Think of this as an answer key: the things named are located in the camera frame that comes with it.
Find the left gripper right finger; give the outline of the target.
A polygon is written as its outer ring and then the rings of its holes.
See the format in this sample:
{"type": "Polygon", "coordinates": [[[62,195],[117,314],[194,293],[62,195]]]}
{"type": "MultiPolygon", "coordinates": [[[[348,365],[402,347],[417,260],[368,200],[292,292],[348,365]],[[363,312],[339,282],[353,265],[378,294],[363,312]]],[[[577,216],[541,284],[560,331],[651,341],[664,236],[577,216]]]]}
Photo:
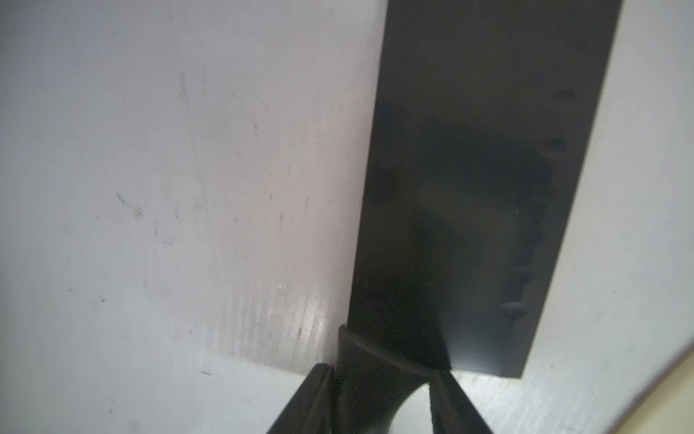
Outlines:
{"type": "Polygon", "coordinates": [[[450,372],[435,372],[429,400],[434,434],[493,433],[450,372]]]}

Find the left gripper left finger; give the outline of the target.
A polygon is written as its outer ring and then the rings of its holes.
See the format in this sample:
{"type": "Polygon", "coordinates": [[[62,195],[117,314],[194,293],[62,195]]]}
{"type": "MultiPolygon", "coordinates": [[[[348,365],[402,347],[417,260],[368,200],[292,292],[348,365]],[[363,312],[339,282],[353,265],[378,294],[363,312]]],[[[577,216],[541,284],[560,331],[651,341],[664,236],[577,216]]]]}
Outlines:
{"type": "Polygon", "coordinates": [[[334,367],[315,365],[267,434],[328,434],[334,428],[334,367]]]}

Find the black cleaver knife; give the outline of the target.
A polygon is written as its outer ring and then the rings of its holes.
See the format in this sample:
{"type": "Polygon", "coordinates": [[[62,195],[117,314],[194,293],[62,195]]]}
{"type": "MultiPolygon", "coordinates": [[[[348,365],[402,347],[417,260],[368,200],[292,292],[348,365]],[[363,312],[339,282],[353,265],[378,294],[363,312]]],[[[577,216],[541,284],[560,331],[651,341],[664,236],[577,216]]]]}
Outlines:
{"type": "Polygon", "coordinates": [[[338,433],[385,433],[437,371],[522,376],[618,1],[391,1],[338,433]]]}

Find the beige cutting board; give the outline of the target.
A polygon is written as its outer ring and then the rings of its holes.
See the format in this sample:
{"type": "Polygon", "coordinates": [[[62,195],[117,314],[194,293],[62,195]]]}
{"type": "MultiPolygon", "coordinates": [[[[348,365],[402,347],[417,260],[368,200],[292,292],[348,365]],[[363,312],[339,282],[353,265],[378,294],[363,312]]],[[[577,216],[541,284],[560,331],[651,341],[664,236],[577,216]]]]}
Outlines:
{"type": "Polygon", "coordinates": [[[693,348],[658,378],[612,433],[693,434],[693,348]]]}

